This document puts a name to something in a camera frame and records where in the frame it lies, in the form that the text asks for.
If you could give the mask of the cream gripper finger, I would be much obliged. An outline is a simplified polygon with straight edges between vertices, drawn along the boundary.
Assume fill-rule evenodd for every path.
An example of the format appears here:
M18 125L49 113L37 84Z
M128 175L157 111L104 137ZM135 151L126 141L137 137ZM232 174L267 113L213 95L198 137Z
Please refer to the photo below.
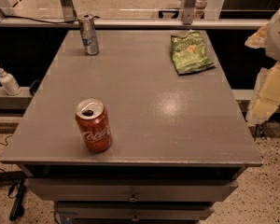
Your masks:
M280 106L280 61L270 68L261 68L248 105L245 119L249 125L267 121Z
M267 38L268 25L261 26L254 34L252 34L246 41L245 45L252 49L265 49Z

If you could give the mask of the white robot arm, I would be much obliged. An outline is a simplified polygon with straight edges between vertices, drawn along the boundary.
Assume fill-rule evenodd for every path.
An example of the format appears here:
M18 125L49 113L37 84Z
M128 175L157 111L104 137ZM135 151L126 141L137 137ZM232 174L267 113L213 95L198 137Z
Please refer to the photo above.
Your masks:
M270 21L250 36L245 45L265 48L267 57L275 60L270 68L261 68L248 105L245 119L249 126L267 121L280 106L280 8Z

